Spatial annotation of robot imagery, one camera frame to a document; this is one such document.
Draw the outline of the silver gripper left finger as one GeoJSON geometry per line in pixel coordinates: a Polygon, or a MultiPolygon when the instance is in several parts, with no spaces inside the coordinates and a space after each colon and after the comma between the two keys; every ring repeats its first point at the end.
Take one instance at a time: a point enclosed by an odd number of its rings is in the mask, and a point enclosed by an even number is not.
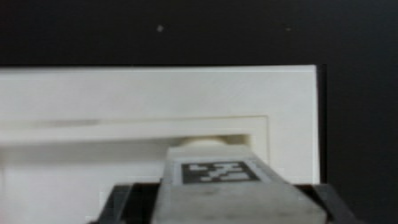
{"type": "Polygon", "coordinates": [[[87,224],[151,224],[158,183],[117,184],[100,216],[87,224]]]}

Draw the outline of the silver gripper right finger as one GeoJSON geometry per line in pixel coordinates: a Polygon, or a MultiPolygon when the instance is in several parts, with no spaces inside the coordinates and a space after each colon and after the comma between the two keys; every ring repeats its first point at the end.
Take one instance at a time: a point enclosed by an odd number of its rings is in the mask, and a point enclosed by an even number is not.
{"type": "Polygon", "coordinates": [[[295,187],[327,213],[327,224],[368,224],[357,218],[331,184],[297,184],[295,187]]]}

